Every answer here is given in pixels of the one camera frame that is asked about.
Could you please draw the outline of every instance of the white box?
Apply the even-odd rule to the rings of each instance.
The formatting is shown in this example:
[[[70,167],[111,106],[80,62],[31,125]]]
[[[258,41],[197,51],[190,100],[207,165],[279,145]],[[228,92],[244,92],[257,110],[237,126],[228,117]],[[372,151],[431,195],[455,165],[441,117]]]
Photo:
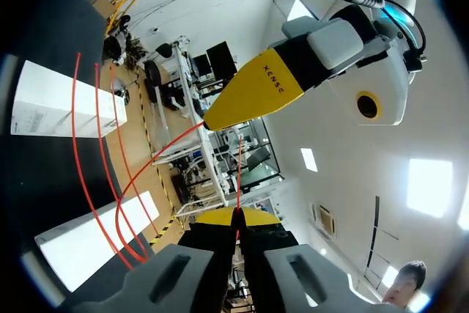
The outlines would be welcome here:
[[[71,77],[26,61],[15,93],[11,122],[12,135],[72,136]],[[117,124],[110,92],[98,90],[101,135]],[[116,97],[119,126],[127,122],[122,97]],[[95,88],[76,82],[75,129],[77,137],[97,138]]]
[[[140,197],[149,217],[152,221],[155,220],[160,213],[150,192],[145,191]],[[122,203],[122,209],[137,235],[149,226],[150,222],[138,197],[126,199]],[[116,202],[98,209],[97,213],[117,249],[123,249],[124,245],[116,231]],[[129,243],[133,235],[122,212],[119,212],[119,225],[125,242]],[[54,273],[71,292],[79,288],[114,256],[111,245],[92,213],[54,227],[34,239]],[[144,256],[140,248],[136,252]]]

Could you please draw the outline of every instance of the air vent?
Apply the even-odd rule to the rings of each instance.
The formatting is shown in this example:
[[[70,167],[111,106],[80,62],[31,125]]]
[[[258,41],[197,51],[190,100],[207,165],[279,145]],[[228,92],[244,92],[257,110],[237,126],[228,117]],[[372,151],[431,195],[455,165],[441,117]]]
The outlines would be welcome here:
[[[318,228],[324,237],[336,237],[336,220],[326,207],[312,204],[311,217],[315,227]]]

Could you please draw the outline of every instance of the yellow black hazard tape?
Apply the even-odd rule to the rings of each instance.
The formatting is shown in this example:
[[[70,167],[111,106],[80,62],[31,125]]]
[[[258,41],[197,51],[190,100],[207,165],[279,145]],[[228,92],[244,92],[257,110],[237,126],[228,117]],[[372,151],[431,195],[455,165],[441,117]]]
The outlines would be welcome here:
[[[147,126],[147,120],[145,119],[144,99],[143,99],[143,97],[142,97],[142,95],[141,95],[140,83],[139,83],[138,81],[137,81],[136,83],[137,83],[137,87],[139,88],[141,118],[142,118],[143,121],[144,121],[145,135],[147,136],[148,147],[149,147],[149,151],[150,151],[150,155],[151,155],[151,153],[153,153],[155,150],[153,149],[152,140],[151,140],[151,138],[149,137],[148,126]],[[161,188],[163,189],[163,192],[164,192],[164,194],[166,195],[166,198],[168,199],[169,206],[171,207],[171,214],[174,214],[174,213],[176,212],[176,208],[174,208],[173,202],[171,202],[171,198],[169,198],[168,190],[166,189],[166,186],[164,185],[163,177],[161,176],[160,169],[158,168],[158,166],[156,166],[156,174],[158,175],[158,179],[160,180]],[[156,241],[157,241],[161,236],[163,236],[163,234],[168,230],[168,228],[171,226],[171,224],[174,223],[175,220],[178,220],[178,222],[180,223],[181,227],[184,229],[184,225],[179,221],[179,219],[177,219],[175,216],[172,216],[172,217],[171,217],[171,220],[169,221],[169,223],[167,223],[167,225],[166,225],[161,231],[159,231],[158,235],[157,235],[153,240],[151,240],[151,241],[149,242],[150,245],[155,244]]]
[[[162,230],[159,231],[158,235],[156,235],[156,237],[153,240],[151,240],[149,244],[154,245],[166,233],[166,231],[168,231],[169,227],[171,226],[171,224],[174,223],[175,220],[176,220],[176,217],[172,216],[171,219],[166,224],[166,226],[162,228]]]
[[[137,87],[139,88],[141,118],[144,121],[145,134],[147,135],[148,147],[149,147],[150,153],[152,153],[153,152],[152,140],[149,137],[148,127],[147,127],[147,120],[145,119],[144,99],[141,96],[141,88],[140,88],[140,83],[138,81],[137,81]]]

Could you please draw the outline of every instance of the black monitor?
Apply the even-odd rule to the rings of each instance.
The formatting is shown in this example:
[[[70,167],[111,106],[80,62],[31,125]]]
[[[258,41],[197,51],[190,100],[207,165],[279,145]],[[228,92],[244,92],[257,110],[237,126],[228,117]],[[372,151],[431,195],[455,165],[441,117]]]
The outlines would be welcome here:
[[[199,71],[199,76],[207,75],[212,72],[212,68],[210,67],[210,63],[205,54],[196,56],[195,58],[193,58],[193,61],[195,62],[197,66],[197,70]]]
[[[248,158],[248,169],[249,171],[254,170],[263,161],[266,161],[270,157],[269,151],[265,147],[260,147],[256,152]]]
[[[237,72],[232,54],[226,42],[217,44],[207,50],[208,59],[212,65],[213,75],[217,80],[230,80]]]

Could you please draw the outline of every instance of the computer monitor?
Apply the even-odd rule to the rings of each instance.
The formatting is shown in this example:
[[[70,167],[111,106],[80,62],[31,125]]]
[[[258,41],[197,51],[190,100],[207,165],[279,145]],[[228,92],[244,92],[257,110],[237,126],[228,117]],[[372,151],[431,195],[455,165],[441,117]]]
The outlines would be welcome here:
[[[216,79],[230,80],[237,72],[235,62],[226,42],[208,49],[207,55]]]
[[[207,75],[212,72],[212,68],[210,67],[210,63],[208,61],[207,55],[202,54],[193,58],[194,63],[197,66],[197,70],[199,71],[199,76]]]

